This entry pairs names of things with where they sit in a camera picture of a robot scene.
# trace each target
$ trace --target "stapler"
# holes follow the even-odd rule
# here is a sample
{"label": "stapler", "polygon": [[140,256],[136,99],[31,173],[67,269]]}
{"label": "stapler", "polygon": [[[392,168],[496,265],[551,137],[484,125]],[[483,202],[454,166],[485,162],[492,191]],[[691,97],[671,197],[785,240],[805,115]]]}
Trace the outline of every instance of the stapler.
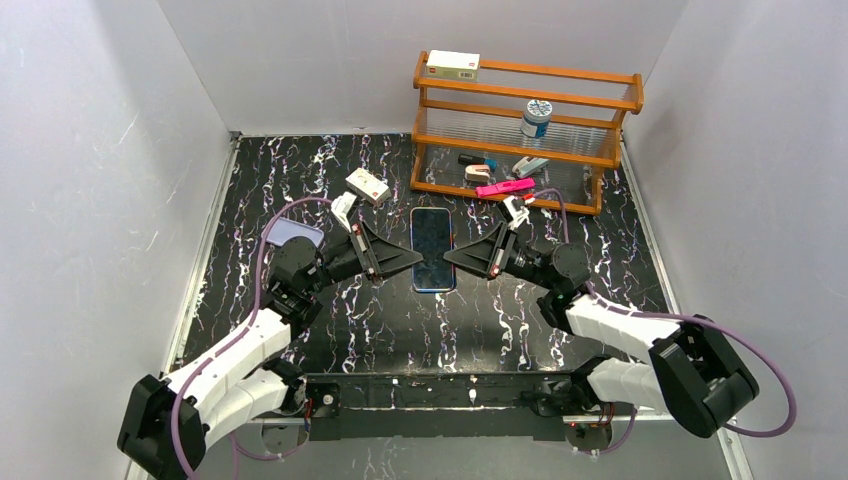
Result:
{"label": "stapler", "polygon": [[489,183],[491,172],[488,165],[469,165],[465,167],[465,179],[469,182]]}
{"label": "stapler", "polygon": [[547,158],[540,157],[524,157],[512,167],[512,173],[518,178],[527,178],[530,175],[545,168]]}

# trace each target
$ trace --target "black smartphone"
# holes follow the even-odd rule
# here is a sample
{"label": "black smartphone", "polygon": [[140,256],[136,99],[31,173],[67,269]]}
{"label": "black smartphone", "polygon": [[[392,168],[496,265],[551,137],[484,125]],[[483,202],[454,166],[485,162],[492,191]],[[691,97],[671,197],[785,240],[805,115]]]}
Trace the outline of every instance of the black smartphone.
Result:
{"label": "black smartphone", "polygon": [[415,207],[410,213],[412,249],[424,260],[412,266],[412,288],[420,293],[449,292],[456,288],[454,266],[443,257],[453,250],[453,229],[446,208]]}

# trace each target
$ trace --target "white box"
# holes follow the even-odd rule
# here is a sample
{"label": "white box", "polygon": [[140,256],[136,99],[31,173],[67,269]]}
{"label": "white box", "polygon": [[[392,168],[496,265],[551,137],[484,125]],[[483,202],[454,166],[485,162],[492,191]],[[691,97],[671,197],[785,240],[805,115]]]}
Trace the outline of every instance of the white box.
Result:
{"label": "white box", "polygon": [[479,67],[479,54],[431,50],[424,70],[428,77],[476,82]]}
{"label": "white box", "polygon": [[389,186],[381,182],[364,168],[357,168],[345,181],[348,188],[358,193],[374,206],[379,207],[383,200],[389,198]]}

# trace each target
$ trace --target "marble surface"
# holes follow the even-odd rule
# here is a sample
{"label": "marble surface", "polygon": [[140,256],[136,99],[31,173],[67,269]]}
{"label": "marble surface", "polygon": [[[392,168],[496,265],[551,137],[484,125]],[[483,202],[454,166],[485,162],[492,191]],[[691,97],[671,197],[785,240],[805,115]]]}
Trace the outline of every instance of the marble surface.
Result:
{"label": "marble surface", "polygon": [[[494,202],[411,192],[414,148],[402,134],[243,139],[184,355],[175,366],[197,357],[249,314],[257,240],[274,212],[305,196],[335,198],[358,167],[391,188],[380,208],[364,207],[360,215],[392,242],[409,246],[409,211],[415,206],[448,208],[459,246],[501,220]],[[323,229],[325,246],[344,238],[323,205],[310,204],[289,218]],[[571,241],[586,245],[592,282],[602,295],[665,311],[621,170],[604,179],[603,213],[569,215],[567,225]],[[533,209],[520,233],[537,248],[561,241],[560,215]],[[285,356],[307,372],[490,372],[571,369],[604,351],[598,342],[548,327],[535,304],[542,289],[506,275],[486,282],[461,271],[457,285],[447,294],[419,294],[406,271],[381,286],[360,276],[328,288],[319,295],[324,310]]]}

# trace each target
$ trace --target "pink object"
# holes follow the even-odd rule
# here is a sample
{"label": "pink object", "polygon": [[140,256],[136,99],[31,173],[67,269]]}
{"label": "pink object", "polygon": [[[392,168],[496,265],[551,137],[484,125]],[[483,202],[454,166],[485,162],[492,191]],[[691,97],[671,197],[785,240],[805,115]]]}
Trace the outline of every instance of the pink object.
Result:
{"label": "pink object", "polygon": [[516,190],[527,190],[536,186],[536,181],[532,178],[523,178],[521,180],[496,183],[485,187],[477,187],[478,197],[488,197],[499,193],[509,193]]}

